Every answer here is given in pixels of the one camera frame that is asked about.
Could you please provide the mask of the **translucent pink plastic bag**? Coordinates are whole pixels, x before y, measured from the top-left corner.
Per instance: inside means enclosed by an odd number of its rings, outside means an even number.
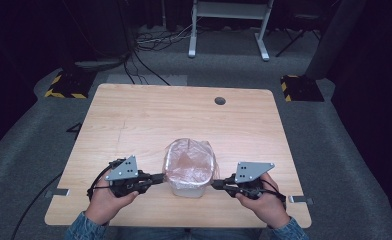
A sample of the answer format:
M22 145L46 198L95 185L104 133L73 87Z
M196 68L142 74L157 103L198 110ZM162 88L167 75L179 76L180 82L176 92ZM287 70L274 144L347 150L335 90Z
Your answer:
M218 176L214 150L208 141L176 139L166 148L163 173L173 189L205 188Z

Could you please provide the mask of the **white plastic bin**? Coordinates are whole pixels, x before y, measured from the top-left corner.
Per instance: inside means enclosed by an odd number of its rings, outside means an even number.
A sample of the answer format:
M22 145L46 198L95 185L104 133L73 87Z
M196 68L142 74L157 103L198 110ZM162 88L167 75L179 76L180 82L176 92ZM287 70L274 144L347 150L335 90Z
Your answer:
M173 168L165 171L166 180L174 195L200 198L211 184L215 171L208 168Z

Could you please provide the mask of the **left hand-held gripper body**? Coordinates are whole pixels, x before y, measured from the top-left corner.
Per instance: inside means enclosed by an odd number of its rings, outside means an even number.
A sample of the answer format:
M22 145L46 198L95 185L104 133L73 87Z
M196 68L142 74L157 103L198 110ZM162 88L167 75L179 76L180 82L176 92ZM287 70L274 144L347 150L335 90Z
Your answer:
M123 197L134 191L144 194L152 185L151 175L138 169L134 155L117 159L110 163L110 167L105 180L109 182L109 188L116 197Z

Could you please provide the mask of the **grey slanted column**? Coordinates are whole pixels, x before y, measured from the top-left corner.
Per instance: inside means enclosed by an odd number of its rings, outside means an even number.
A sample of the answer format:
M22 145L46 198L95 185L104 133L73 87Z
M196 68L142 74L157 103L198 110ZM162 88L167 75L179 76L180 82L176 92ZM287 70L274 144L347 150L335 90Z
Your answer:
M320 41L305 76L311 80L326 77L333 62L342 50L344 43L360 17L367 0L341 0L335 15Z

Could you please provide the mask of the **grey round stand base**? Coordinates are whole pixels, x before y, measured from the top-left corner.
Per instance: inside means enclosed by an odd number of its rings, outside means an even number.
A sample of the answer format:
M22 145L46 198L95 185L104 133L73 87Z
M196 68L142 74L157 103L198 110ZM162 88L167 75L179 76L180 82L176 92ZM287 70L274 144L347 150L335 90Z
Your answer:
M78 61L75 63L75 65L83 71L100 72L117 68L126 63L129 58L130 55L122 55L116 58L100 59L94 61Z

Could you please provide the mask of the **black tripod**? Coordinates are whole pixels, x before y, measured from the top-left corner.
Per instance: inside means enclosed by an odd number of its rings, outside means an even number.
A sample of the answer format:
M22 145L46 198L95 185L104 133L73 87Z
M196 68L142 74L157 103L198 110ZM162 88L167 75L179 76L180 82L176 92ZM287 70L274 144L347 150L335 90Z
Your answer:
M287 15L285 27L283 28L283 30L287 33L287 35L290 35L290 30L296 31L297 35L295 37L291 37L291 41L276 54L276 57L279 57L282 53L284 53L298 39L302 38L306 32L315 32L319 28L319 15L297 13Z

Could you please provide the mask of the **person's left hand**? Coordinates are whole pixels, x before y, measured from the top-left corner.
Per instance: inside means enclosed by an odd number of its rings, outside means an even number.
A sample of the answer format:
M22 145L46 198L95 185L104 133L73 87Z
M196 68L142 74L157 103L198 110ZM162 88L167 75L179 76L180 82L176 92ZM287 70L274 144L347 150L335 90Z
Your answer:
M99 180L84 215L92 222L104 225L112 220L122 208L131 204L138 195L139 193L134 191L118 198L109 189L107 181Z

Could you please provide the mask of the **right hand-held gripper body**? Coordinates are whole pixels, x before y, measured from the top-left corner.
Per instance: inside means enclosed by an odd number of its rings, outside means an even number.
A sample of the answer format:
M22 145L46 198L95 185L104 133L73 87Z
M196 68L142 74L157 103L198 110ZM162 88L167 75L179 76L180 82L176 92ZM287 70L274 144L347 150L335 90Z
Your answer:
M240 193L249 199L258 199L265 192L261 176L274 167L274 163L239 162L232 176L232 197Z

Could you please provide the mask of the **person's right hand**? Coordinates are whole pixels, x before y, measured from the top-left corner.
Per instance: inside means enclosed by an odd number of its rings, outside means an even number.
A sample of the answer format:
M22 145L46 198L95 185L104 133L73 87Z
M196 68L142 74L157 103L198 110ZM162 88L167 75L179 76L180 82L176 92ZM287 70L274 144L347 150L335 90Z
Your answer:
M273 194L264 193L257 200L252 200L237 193L236 198L242 206L252 210L270 228L282 228L290 222L290 216L283 203Z

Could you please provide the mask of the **black yellow striped stand base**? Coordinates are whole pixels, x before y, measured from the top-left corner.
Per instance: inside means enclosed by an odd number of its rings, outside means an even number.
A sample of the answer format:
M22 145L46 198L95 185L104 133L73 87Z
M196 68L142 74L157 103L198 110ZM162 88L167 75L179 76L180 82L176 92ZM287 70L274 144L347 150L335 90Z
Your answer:
M324 98L315 80L305 75L284 75L280 79L286 102L309 101L323 102Z
M97 73L60 71L53 79L45 97L86 99Z

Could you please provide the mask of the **white desk frame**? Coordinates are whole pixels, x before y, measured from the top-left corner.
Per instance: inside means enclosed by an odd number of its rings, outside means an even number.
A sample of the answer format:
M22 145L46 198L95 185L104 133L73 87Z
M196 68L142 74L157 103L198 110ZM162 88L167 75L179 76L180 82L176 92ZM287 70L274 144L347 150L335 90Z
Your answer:
M193 0L191 16L191 35L189 42L188 57L196 56L197 46L197 20L202 17L208 18L228 18L261 20L260 31L254 34L261 58L263 61L270 59L269 53L264 43L264 34L270 18L275 0L267 0L266 3L227 3L227 2L206 2L203 0Z

